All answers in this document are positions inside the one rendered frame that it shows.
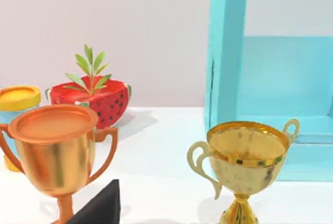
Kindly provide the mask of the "gold trophy cup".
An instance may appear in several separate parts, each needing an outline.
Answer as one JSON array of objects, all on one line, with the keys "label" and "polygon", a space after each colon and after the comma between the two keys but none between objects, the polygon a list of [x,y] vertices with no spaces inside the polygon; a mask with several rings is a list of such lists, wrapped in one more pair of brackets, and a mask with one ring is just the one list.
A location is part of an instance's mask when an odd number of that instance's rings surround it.
[{"label": "gold trophy cup", "polygon": [[235,196],[219,224],[259,224],[248,198],[274,182],[299,129],[296,119],[288,120],[282,131],[253,121],[230,121],[216,125],[206,141],[189,148],[188,164],[212,183],[214,198],[223,187]]}]

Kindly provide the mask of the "light blue rack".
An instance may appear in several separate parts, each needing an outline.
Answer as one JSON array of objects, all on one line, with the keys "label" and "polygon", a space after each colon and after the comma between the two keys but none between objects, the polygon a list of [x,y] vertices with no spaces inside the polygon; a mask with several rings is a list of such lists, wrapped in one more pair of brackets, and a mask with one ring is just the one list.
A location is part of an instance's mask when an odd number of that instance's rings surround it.
[{"label": "light blue rack", "polygon": [[210,0],[204,125],[300,122],[280,181],[333,182],[333,37],[245,36],[247,0]]}]

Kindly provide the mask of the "watermelon plant pot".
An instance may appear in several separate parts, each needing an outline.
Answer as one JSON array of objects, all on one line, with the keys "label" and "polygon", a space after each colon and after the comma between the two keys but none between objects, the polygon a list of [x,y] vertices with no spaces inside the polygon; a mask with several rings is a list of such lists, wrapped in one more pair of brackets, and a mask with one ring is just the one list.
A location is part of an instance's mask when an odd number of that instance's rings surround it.
[{"label": "watermelon plant pot", "polygon": [[112,80],[111,74],[101,74],[109,65],[103,64],[105,52],[93,55],[93,49],[84,45],[85,57],[75,54],[76,64],[85,73],[79,77],[66,73],[69,82],[46,89],[49,104],[75,104],[89,107],[98,115],[97,131],[114,127],[121,119],[132,94],[130,85]]}]

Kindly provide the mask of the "blue and yellow cup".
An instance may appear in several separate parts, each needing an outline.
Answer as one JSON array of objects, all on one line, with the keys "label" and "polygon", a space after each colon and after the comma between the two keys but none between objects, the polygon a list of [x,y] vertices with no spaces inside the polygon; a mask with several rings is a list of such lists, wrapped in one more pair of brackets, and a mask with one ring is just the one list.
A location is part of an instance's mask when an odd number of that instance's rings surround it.
[{"label": "blue and yellow cup", "polygon": [[17,116],[39,107],[40,89],[17,85],[0,89],[0,123],[10,123]]}]

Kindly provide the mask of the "copper trophy cup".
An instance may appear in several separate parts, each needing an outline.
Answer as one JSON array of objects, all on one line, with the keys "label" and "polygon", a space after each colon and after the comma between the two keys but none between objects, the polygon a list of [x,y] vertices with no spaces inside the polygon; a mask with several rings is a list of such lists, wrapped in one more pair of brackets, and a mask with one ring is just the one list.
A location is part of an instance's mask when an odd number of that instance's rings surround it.
[{"label": "copper trophy cup", "polygon": [[[42,193],[58,201],[59,219],[73,217],[72,195],[97,179],[110,165],[118,144],[116,128],[97,131],[99,118],[74,104],[39,107],[0,124],[0,147],[7,158]],[[95,144],[112,137],[103,165],[92,173]]]}]

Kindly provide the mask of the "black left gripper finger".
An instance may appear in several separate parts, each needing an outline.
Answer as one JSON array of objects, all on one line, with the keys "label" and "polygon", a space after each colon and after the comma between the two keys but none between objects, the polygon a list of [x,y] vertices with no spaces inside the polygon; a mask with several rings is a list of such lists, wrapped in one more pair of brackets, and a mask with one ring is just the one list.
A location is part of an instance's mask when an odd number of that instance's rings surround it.
[{"label": "black left gripper finger", "polygon": [[112,180],[66,224],[119,224],[119,180]]}]

